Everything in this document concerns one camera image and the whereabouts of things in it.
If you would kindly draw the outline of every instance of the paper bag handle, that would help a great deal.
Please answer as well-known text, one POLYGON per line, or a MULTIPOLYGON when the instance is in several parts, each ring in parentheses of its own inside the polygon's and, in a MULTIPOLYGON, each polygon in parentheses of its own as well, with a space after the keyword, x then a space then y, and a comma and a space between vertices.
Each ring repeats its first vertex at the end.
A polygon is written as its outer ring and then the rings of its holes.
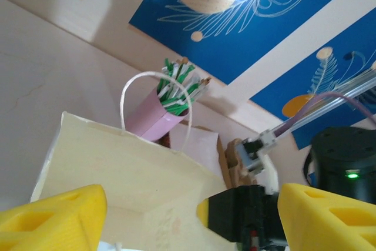
POLYGON ((125 119, 124 119, 125 92, 127 91, 128 87, 136 79, 142 78, 143 76, 154 76, 154 77, 159 78, 159 79, 167 79, 169 82, 174 83, 175 85, 177 85, 177 87, 184 93, 185 97, 187 98, 186 100, 187 100, 188 109, 189 109, 189 113, 188 113, 189 120, 188 120, 188 128, 187 128, 186 138, 185 138, 183 146, 181 148, 181 151, 183 151, 184 148, 186 147, 187 143, 188 143, 188 139, 189 139, 189 135, 190 135, 190 130, 191 130, 191 127, 192 127, 192 102, 190 100, 190 96, 189 96, 189 93, 186 90, 186 88, 182 84, 178 83, 177 80, 175 80, 175 79, 171 78, 170 76, 167 76, 167 75, 165 75, 163 73, 152 72, 152 71, 142 72, 142 73, 139 73, 138 75, 135 75, 132 79, 130 79, 129 81, 127 81, 127 83, 125 84, 125 86, 123 88, 122 96, 120 97, 120 118, 121 118, 121 121, 122 121, 122 129, 125 131, 125 119))

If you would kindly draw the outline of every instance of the metal rod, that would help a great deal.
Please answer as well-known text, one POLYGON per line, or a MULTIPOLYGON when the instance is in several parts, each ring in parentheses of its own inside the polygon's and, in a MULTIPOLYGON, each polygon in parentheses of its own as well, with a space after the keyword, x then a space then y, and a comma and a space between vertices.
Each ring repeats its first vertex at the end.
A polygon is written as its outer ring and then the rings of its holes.
MULTIPOLYGON (((335 89, 333 91, 339 92, 344 94, 345 96, 354 98, 362 93, 368 91, 371 88, 376 86, 376 71, 375 70, 368 70, 359 76, 357 76, 354 81, 346 84, 345 86, 335 89)), ((308 114, 306 117, 302 118, 298 122, 296 122, 290 129, 290 132, 301 128, 302 126, 312 122, 313 120, 323 116, 324 114, 328 113, 329 111, 335 109, 336 107, 345 103, 345 100, 341 98, 332 98, 328 99, 324 106, 317 109, 316 111, 308 114)))

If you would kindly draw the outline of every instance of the pink cup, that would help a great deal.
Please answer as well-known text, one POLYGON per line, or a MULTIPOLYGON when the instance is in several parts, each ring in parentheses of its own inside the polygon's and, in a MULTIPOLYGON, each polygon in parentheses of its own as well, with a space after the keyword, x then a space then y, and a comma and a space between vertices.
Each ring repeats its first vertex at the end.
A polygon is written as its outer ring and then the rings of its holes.
POLYGON ((165 110, 159 101, 157 89, 144 99, 143 102, 125 119, 125 128, 128 132, 149 141, 156 141, 180 123, 188 114, 176 116, 165 110))

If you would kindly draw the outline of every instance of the paper bag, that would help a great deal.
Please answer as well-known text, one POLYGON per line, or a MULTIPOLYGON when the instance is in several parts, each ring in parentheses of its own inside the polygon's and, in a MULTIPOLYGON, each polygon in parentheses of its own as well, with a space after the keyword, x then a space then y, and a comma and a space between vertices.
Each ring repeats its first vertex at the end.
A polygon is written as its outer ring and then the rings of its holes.
POLYGON ((223 180, 183 153, 64 113, 32 199, 94 183, 108 200, 102 241, 139 250, 234 250, 196 217, 203 199, 225 190, 223 180))

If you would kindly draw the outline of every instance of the purple cable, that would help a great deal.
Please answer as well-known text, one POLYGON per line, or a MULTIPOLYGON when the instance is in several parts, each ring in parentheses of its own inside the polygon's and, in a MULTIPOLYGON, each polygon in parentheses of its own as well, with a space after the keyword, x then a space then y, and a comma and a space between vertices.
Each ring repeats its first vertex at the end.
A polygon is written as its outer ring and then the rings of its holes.
POLYGON ((343 98, 352 106, 356 107, 359 109, 360 112, 362 112, 375 126, 376 126, 376 119, 373 117, 373 114, 359 101, 355 100, 354 98, 350 98, 347 96, 344 96, 340 93, 336 92, 325 92, 318 94, 314 96, 311 100, 309 100, 297 113, 295 116, 293 116, 291 119, 287 120, 287 122, 281 126, 280 128, 276 129, 274 131, 274 134, 276 137, 284 134, 286 131, 288 131, 297 121, 299 121, 304 114, 307 113, 307 111, 315 105, 317 102, 320 100, 326 98, 326 97, 336 97, 336 98, 343 98))

